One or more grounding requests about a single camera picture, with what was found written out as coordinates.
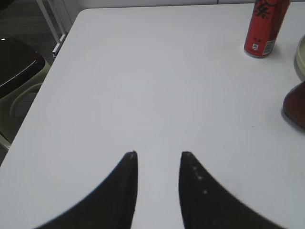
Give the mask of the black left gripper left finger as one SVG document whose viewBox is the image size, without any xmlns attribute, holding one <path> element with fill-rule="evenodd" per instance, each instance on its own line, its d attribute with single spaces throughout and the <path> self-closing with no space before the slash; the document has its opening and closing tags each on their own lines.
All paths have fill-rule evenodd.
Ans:
<svg viewBox="0 0 305 229">
<path fill-rule="evenodd" d="M 95 190 L 42 229 L 129 229 L 138 192 L 138 157 L 126 153 Z"/>
</svg>

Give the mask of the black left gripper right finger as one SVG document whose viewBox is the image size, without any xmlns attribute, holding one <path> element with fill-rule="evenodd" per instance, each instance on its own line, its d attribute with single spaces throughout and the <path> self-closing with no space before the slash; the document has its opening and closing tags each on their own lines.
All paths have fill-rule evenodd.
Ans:
<svg viewBox="0 0 305 229">
<path fill-rule="evenodd" d="M 179 200 L 186 229 L 277 229 L 223 188 L 191 152 L 182 152 Z"/>
</svg>

